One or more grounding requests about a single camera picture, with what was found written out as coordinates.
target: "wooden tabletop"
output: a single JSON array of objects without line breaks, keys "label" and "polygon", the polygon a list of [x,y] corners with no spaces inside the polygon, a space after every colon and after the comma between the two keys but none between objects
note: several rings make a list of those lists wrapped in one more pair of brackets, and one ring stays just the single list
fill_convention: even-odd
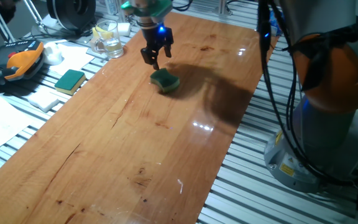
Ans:
[{"label": "wooden tabletop", "polygon": [[136,34],[0,168],[0,223],[197,220],[261,77],[259,38],[175,13],[165,25],[175,43],[158,61],[179,89],[150,84]]}]

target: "water glass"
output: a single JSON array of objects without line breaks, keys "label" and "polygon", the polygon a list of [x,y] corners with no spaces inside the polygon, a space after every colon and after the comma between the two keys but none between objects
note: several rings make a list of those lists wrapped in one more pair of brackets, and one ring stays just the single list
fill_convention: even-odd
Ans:
[{"label": "water glass", "polygon": [[109,58],[118,58],[123,53],[118,35],[118,23],[112,20],[99,22],[95,27],[99,39],[95,42],[95,50]]}]

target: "green sponge on table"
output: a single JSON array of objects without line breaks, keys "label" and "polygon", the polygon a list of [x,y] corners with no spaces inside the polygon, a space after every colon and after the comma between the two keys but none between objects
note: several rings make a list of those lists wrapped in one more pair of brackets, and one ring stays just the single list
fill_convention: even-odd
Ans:
[{"label": "green sponge on table", "polygon": [[83,72],[70,69],[56,82],[55,88],[59,92],[72,96],[85,80],[86,77]]},{"label": "green sponge on table", "polygon": [[175,90],[179,86],[179,78],[169,74],[166,68],[155,71],[151,76],[151,81],[156,84],[164,93]]}]

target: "aluminum profile table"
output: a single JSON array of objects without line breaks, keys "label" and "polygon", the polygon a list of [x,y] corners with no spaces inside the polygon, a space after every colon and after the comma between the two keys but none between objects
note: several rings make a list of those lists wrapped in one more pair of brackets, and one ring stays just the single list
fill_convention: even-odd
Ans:
[{"label": "aluminum profile table", "polygon": [[[179,0],[174,5],[186,3],[186,0]],[[229,6],[231,16],[213,13],[218,3],[218,0],[195,0],[190,9],[182,13],[256,28],[256,3],[232,3]],[[99,4],[96,10],[104,18],[118,19],[117,16],[108,15]],[[122,43],[128,42],[138,31],[138,27],[133,27],[129,37],[121,37]],[[285,39],[280,38],[276,48],[286,46]],[[88,53],[95,59],[81,71],[87,77],[92,77],[107,60],[90,49]],[[292,79],[291,58],[286,52],[274,50],[268,67],[278,110],[284,118]],[[71,96],[54,90],[53,86],[60,77],[43,67],[31,80],[0,86],[0,96],[33,120],[31,126],[0,147],[0,167],[70,99]],[[41,89],[50,91],[60,100],[48,113],[34,108],[27,101],[28,94]],[[263,151],[267,139],[279,129],[262,77],[205,201],[198,223],[358,223],[356,189],[343,188],[335,194],[304,194],[286,188],[272,177],[266,169]]]}]

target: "water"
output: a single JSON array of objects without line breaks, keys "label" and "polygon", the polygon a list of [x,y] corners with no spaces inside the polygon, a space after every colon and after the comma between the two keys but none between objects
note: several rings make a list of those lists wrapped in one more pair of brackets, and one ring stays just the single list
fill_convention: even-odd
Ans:
[{"label": "water", "polygon": [[124,53],[121,42],[118,39],[105,40],[103,44],[107,50],[105,54],[109,58],[118,58]]}]

